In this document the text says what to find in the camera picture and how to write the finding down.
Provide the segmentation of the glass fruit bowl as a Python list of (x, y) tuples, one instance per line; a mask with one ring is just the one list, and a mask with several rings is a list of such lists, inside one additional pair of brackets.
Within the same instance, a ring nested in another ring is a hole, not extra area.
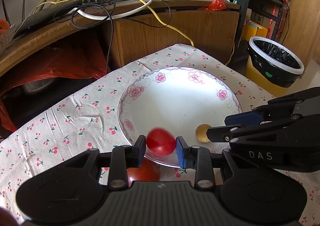
[(13, 24), (7, 31), (0, 36), (0, 54), (2, 54), (10, 45), (16, 31), (16, 26)]

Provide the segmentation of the black bag trash bin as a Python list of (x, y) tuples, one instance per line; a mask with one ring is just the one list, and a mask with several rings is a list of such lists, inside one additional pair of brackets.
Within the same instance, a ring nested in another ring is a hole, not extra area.
[(245, 76), (274, 97), (285, 95), (304, 73), (302, 61), (274, 40), (253, 36), (248, 41), (247, 52)]

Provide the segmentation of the cherry print tablecloth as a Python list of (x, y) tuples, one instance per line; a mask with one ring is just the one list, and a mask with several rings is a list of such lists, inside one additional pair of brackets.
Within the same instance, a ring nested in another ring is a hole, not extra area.
[(140, 75), (162, 67), (192, 67), (223, 80), (242, 110), (265, 104), (271, 94), (201, 50), (174, 45), (111, 72), (28, 121), (1, 143), (1, 225), (19, 225), (15, 202), (29, 178), (85, 151), (108, 152), (123, 145), (117, 107), (124, 90)]

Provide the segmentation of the red bag under desk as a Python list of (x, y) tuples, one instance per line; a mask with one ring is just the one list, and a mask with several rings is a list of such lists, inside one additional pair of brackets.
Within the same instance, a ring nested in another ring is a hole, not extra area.
[(108, 71), (108, 45), (96, 37), (61, 39), (1, 76), (1, 138)]

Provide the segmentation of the white floral plate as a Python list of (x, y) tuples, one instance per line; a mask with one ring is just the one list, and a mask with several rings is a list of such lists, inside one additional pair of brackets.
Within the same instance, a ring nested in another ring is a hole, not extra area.
[(167, 67), (138, 76), (124, 90), (118, 121), (131, 144), (153, 128), (163, 128), (174, 137), (182, 136), (189, 146), (219, 153), (226, 143), (202, 143), (196, 128), (223, 126), (226, 116), (241, 112), (235, 94), (217, 77), (198, 69)]

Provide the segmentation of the wooden curved desk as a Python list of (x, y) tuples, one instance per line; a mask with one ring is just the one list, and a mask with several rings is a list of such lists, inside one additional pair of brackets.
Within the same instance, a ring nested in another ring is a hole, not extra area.
[[(171, 9), (171, 26), (177, 28), (193, 41), (193, 47), (199, 48), (222, 63), (227, 63), (232, 55), (238, 20), (240, 19), (240, 6), (226, 3), (227, 9), (223, 11), (197, 10), (207, 7), (213, 0), (165, 0)], [(137, 0), (117, 3), (117, 13), (122, 13), (142, 5)], [(168, 14), (159, 12), (167, 9), (160, 0), (151, 4), (159, 17), (167, 22)], [(149, 10), (143, 10), (139, 21), (150, 25), (159, 24)], [(80, 30), (69, 21), (53, 22), (43, 28), (15, 40), (1, 55), (1, 76), (15, 65), (60, 39), (75, 32), (87, 32), (89, 36), (102, 38), (107, 45), (110, 41), (110, 24), (102, 24)], [(111, 45), (111, 62), (115, 67), (142, 58), (148, 54), (172, 46), (174, 44), (191, 44), (191, 42), (178, 32), (168, 28), (154, 28), (127, 19), (118, 19), (113, 22), (113, 41)]]

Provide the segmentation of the red plastic bag on desk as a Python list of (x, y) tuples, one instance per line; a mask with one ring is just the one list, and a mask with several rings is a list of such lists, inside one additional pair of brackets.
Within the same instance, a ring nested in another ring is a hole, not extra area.
[(201, 11), (223, 11), (227, 8), (224, 0), (213, 0), (212, 3), (207, 7), (201, 7)]

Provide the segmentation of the orange in bowl top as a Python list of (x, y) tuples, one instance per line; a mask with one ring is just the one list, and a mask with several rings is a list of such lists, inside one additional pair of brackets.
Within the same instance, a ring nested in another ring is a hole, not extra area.
[(4, 34), (9, 29), (10, 24), (4, 19), (0, 19), (0, 35)]

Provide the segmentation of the dark red plum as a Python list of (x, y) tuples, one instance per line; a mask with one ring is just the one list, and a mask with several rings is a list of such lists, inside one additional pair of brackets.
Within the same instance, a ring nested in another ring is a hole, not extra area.
[(141, 167), (127, 169), (129, 186), (131, 186), (134, 181), (157, 182), (160, 176), (159, 165), (147, 158), (144, 158)]

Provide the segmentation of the black router with antennas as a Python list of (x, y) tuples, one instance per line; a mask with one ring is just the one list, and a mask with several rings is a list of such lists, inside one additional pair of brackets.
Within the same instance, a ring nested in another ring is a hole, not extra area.
[(9, 41), (12, 41), (20, 35), (25, 35), (26, 33), (33, 32), (38, 28), (41, 28), (53, 21), (56, 17), (61, 17), (74, 8), (81, 6), (83, 3), (84, 0), (59, 0), (56, 3), (52, 3), (51, 6), (43, 9), (45, 4), (49, 4), (47, 0), (43, 0), (43, 2), (41, 2), (27, 18), (25, 18), (17, 27), (12, 26), (9, 28), (1, 35), (1, 38), (8, 36)]

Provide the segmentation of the bright red tomato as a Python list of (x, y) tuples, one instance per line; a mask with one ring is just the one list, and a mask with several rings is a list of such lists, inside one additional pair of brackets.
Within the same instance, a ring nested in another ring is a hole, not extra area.
[(174, 136), (163, 128), (153, 128), (146, 137), (146, 145), (150, 151), (160, 156), (172, 154), (176, 148)]

